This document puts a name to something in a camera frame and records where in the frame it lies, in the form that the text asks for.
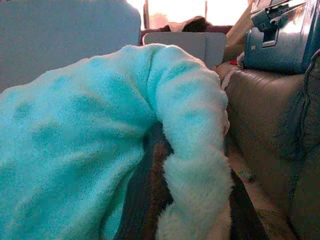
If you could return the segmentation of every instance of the blanket fold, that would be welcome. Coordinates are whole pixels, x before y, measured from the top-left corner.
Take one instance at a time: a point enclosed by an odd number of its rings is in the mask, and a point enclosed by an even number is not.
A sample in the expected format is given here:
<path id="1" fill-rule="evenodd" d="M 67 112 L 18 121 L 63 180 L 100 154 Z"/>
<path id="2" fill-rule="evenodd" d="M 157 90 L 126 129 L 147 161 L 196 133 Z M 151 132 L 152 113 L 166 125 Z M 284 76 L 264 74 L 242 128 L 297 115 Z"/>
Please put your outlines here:
<path id="1" fill-rule="evenodd" d="M 160 121 L 173 198 L 158 240 L 204 240 L 228 201 L 226 94 L 175 46 L 126 46 L 0 95 L 0 239 L 113 239 L 143 137 Z"/>

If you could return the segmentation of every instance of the bright window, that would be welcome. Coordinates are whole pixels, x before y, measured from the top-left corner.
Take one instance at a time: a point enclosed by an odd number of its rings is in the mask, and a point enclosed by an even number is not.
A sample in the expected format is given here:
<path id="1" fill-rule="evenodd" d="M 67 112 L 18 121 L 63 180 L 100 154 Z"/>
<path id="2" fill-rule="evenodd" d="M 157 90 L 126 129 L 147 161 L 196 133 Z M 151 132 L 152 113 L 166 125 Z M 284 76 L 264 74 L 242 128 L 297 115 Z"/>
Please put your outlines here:
<path id="1" fill-rule="evenodd" d="M 207 15 L 215 26 L 234 25 L 248 7 L 250 0 L 148 0 L 149 26 L 161 28 L 171 23 L 182 23 L 195 16 Z M 142 29 L 145 0 L 127 0 L 141 15 Z"/>

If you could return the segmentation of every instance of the gray leather couch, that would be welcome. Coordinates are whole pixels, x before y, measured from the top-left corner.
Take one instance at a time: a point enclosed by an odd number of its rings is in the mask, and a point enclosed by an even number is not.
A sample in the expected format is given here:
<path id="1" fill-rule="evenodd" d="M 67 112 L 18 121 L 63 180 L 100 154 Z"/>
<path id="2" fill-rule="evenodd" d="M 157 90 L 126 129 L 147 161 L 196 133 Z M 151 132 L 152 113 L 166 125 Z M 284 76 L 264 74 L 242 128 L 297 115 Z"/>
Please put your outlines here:
<path id="1" fill-rule="evenodd" d="M 221 80 L 237 66 L 218 66 Z M 305 74 L 237 69 L 225 89 L 230 134 L 302 240 L 320 239 L 320 51 Z"/>

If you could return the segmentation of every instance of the turquoise blanket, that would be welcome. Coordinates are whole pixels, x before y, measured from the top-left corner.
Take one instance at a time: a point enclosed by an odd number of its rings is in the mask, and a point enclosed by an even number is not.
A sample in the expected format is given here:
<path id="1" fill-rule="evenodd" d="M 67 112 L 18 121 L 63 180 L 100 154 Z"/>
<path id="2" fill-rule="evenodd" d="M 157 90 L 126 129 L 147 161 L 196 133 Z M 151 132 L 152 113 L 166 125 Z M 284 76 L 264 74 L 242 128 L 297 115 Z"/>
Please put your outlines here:
<path id="1" fill-rule="evenodd" d="M 174 149 L 159 240 L 204 240 L 231 192 L 218 76 L 175 46 L 126 46 L 0 95 L 0 239 L 112 240 L 157 121 Z"/>

